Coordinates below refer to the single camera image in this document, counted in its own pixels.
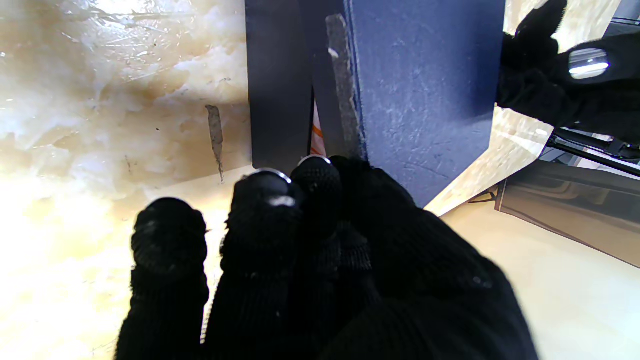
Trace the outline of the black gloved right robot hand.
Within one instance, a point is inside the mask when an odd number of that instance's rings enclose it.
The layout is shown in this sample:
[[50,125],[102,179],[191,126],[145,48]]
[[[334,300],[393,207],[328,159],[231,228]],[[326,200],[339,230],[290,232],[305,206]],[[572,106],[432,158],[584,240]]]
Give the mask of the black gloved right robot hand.
[[235,183],[210,289],[204,217],[135,221],[116,360],[537,360],[505,273],[368,162],[309,156]]

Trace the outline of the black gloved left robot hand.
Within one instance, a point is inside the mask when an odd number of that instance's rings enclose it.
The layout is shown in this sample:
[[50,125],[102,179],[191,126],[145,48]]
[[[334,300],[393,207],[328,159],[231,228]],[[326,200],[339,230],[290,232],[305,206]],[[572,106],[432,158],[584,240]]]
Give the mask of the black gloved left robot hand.
[[554,128],[640,139],[640,35],[607,36],[565,52],[553,35],[566,0],[530,11],[503,34],[496,104]]

